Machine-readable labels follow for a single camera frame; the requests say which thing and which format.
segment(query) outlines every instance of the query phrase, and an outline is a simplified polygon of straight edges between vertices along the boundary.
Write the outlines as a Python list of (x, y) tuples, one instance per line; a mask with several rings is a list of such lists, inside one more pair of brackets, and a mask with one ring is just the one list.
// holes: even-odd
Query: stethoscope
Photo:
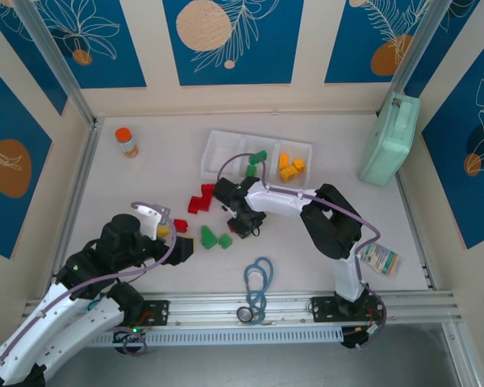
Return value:
[[(269, 275), (265, 271), (265, 268), (259, 265), (260, 262), (265, 262), (269, 266)], [(249, 289), (249, 275), (252, 273), (258, 273), (262, 277), (263, 286), (261, 290), (250, 290)], [(246, 295), (246, 302), (249, 304), (247, 306), (241, 306), (236, 311), (236, 317), (241, 323), (257, 325), (265, 320), (265, 308), (267, 307), (267, 299), (265, 298), (265, 291), (271, 285), (274, 275), (273, 264), (269, 258), (260, 257), (255, 260), (254, 264), (250, 264), (244, 270), (244, 282), (245, 288), (248, 291)]]

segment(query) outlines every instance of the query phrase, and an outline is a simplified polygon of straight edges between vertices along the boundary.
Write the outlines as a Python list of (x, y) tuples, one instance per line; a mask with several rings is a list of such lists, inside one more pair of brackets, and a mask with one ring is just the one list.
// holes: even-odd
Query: medicine bottle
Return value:
[(138, 154), (138, 147), (132, 138), (131, 131), (126, 127), (121, 127), (115, 132), (115, 137), (122, 148), (122, 152), (127, 157), (134, 157)]

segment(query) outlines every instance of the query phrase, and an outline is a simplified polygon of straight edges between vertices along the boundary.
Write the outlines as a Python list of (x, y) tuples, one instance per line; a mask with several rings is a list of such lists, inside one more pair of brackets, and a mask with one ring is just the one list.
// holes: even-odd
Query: white table surface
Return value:
[[(268, 214), (261, 236), (233, 237), (228, 250), (200, 244), (200, 227), (217, 236), (229, 233), (229, 215), (214, 199), (208, 213), (187, 212), (190, 197), (200, 196), (202, 153), (211, 129), (236, 131), (311, 143), (311, 188), (333, 184), (382, 233), (381, 244), (404, 257), (392, 278), (363, 264), (373, 289), (420, 290), (427, 283), (395, 180), (385, 188), (360, 181), (357, 171), (374, 114), (211, 114), (105, 119), (97, 151), (73, 229), (67, 255), (98, 238), (115, 214), (134, 214), (131, 202), (157, 203), (185, 219), (195, 238), (195, 253), (185, 264), (166, 265), (146, 273), (134, 286), (141, 292), (242, 292), (243, 271), (259, 256), (274, 263), (272, 292), (334, 290), (330, 260), (317, 251), (300, 221)], [(129, 127), (140, 154), (121, 153), (115, 130)], [(372, 233), (363, 227), (363, 236)]]

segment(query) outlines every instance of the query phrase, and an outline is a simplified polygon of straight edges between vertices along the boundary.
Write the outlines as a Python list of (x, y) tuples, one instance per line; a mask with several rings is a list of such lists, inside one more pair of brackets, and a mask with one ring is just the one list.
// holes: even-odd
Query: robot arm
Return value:
[[(177, 237), (176, 247), (164, 264), (185, 262), (193, 249), (192, 239)], [(95, 282), (62, 298), (46, 314), (43, 310), (76, 285), (131, 266), (140, 267), (148, 259), (160, 259), (168, 250), (163, 239), (151, 239), (140, 233), (137, 218), (116, 215), (104, 226), (100, 239), (90, 241), (67, 259), (35, 311), (0, 347), (0, 386), (43, 386), (97, 335), (120, 323), (135, 325), (143, 315), (144, 299), (128, 283), (115, 284), (91, 311), (68, 325), (114, 280)], [(20, 337), (19, 333), (30, 325), (31, 329)], [(5, 350), (16, 341), (9, 355), (1, 360)]]
[(357, 216), (358, 213), (333, 185), (296, 192), (298, 195), (292, 196), (279, 188), (269, 189), (257, 177), (246, 177), (238, 185), (221, 178), (215, 185), (214, 197), (232, 213), (227, 224), (241, 238), (259, 229), (265, 212), (301, 219), (317, 249), (333, 260), (336, 294), (348, 302), (356, 302), (364, 286), (357, 275), (352, 249), (361, 238), (361, 224), (337, 211), (328, 218), (325, 215), (330, 210), (328, 206), (305, 196), (322, 198)]

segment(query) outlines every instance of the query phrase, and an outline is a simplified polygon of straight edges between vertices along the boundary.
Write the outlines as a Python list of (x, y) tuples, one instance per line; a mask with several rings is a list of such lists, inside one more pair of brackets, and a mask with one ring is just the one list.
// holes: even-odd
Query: mint green case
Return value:
[(365, 147), (360, 179), (381, 187), (387, 185), (411, 150), (418, 113), (419, 98), (390, 95)]

